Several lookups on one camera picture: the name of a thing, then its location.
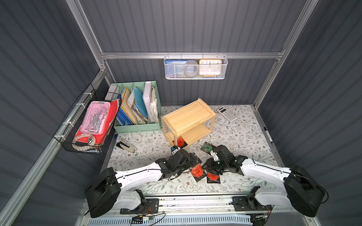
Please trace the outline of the red tea bag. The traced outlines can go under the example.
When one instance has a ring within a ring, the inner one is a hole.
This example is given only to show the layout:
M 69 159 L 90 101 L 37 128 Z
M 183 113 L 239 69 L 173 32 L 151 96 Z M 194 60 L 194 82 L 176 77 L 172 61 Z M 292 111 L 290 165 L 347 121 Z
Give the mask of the red tea bag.
M 186 142 L 186 140 L 180 136 L 177 138 L 177 146 L 179 148 L 184 148 L 184 147 L 187 147 L 188 146 L 188 143 Z
M 213 173 L 207 172 L 207 183 L 208 184 L 220 184 L 220 176 Z
M 207 173 L 204 169 L 202 169 L 201 164 L 197 164 L 191 169 L 191 174 L 196 182 L 199 182 L 203 178 L 207 176 Z

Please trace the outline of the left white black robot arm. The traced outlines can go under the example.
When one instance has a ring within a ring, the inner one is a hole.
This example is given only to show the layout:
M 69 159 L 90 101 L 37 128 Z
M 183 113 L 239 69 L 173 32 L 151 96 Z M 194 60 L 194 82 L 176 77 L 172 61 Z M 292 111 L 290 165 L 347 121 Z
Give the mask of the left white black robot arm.
M 202 160 L 195 153 L 177 148 L 169 158 L 158 159 L 137 169 L 115 171 L 112 167 L 106 168 L 85 190 L 89 208 L 87 212 L 91 218 L 98 218 L 112 209 L 125 209 L 134 214 L 151 214 L 152 206 L 143 192 L 136 187 L 180 176 L 201 163 Z

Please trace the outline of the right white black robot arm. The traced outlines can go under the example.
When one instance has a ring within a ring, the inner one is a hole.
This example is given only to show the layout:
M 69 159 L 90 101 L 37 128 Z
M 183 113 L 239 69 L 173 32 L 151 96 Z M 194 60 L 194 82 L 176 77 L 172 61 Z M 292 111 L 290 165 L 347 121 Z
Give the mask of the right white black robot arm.
M 312 176 L 302 167 L 285 168 L 260 163 L 252 158 L 234 156 L 224 145 L 213 147 L 211 158 L 203 169 L 215 176 L 225 172 L 262 179 L 275 185 L 275 188 L 254 186 L 245 204 L 255 210 L 261 206 L 292 207 L 299 213 L 315 217 L 327 194 Z

